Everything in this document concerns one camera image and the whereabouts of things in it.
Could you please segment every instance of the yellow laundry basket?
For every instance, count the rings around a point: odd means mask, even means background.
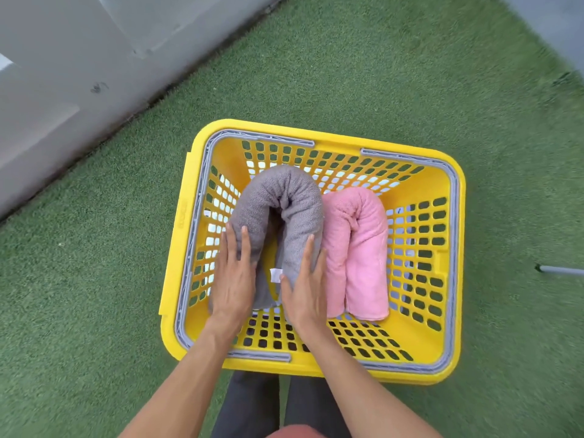
[[[241,190],[278,164],[305,170],[323,193],[368,187],[386,209],[390,315],[330,319],[339,344],[380,381],[446,378],[460,354],[462,317],[465,180],[456,161],[431,149],[238,120],[205,126],[186,156],[159,310],[171,355],[180,360],[208,318],[219,233]],[[322,375],[279,308],[246,320],[224,368]]]

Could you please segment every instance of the towel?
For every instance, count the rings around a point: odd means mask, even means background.
[[[322,198],[325,226],[322,246],[326,257],[326,315],[345,309],[355,317],[376,321],[389,314],[385,262],[387,221],[375,193],[348,187]]]
[[[241,255],[241,227],[247,226],[251,244],[251,260],[259,261],[265,244],[274,240],[278,247],[276,267],[282,269],[292,287],[300,272],[308,235],[314,234],[314,268],[320,250],[324,210],[321,191],[312,177],[293,166],[281,165],[256,175],[239,197],[230,223]],[[269,270],[260,262],[256,270],[254,309],[267,309],[277,303],[268,287]],[[280,294],[280,284],[276,284]]]

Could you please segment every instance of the green artificial turf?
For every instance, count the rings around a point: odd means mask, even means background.
[[[171,371],[157,312],[183,163],[227,117],[454,157],[460,363],[388,387],[445,437],[583,436],[584,280],[533,267],[584,267],[584,87],[499,0],[288,0],[11,216],[3,436],[113,436]]]

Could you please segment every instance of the rolled pink towel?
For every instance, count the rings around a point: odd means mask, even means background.
[[[325,224],[326,315],[345,309],[358,319],[375,321],[389,314],[385,263],[387,220],[375,193],[348,187],[322,197]]]

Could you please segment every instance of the leg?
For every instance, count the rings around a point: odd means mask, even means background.
[[[265,438],[279,427],[278,375],[233,372],[211,438]]]
[[[326,438],[351,438],[324,378],[290,378],[284,425],[292,424],[306,424]]]

